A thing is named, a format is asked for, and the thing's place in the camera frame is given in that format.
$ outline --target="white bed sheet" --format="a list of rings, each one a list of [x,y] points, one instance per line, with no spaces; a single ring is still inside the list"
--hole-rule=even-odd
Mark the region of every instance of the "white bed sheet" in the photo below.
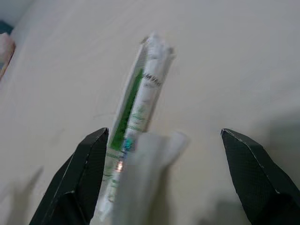
[[[27,224],[77,144],[112,127],[139,42],[154,30],[177,57],[149,130],[191,139],[170,173],[168,223],[245,220],[222,128],[261,143],[300,187],[299,9],[296,0],[37,0],[13,31],[0,82],[0,224]]]

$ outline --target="blurred white object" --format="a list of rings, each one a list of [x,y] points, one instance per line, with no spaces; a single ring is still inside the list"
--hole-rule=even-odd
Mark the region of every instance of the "blurred white object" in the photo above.
[[[99,211],[102,221],[113,207],[112,203],[114,202],[116,189],[119,185],[124,159],[128,152],[134,151],[137,137],[146,129],[166,72],[174,58],[173,49],[155,33],[151,34],[145,40],[145,47],[147,52],[146,62],[143,68],[141,83],[139,84],[127,121],[127,127],[123,136],[124,141],[119,153],[120,158],[116,164],[112,178],[109,180],[104,197],[100,202]]]
[[[162,172],[186,148],[188,138],[141,134],[136,151],[129,153],[112,211],[112,225],[142,225],[157,191]]]
[[[0,34],[0,79],[3,76],[9,61],[15,51],[15,43],[7,34]]]

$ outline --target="white tube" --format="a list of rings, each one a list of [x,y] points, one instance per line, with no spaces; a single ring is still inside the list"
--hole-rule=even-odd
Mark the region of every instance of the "white tube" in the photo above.
[[[124,134],[124,143],[120,160],[117,162],[112,179],[109,181],[105,196],[100,205],[102,212],[101,219],[104,220],[112,208],[120,173],[124,159],[129,151],[134,150],[135,141],[141,132],[144,132],[152,112],[157,93],[162,86],[165,76],[165,69],[172,57],[171,49],[163,43],[158,35],[151,35],[147,41],[147,58],[142,75],[139,90],[135,97],[133,107],[127,122],[127,128]]]

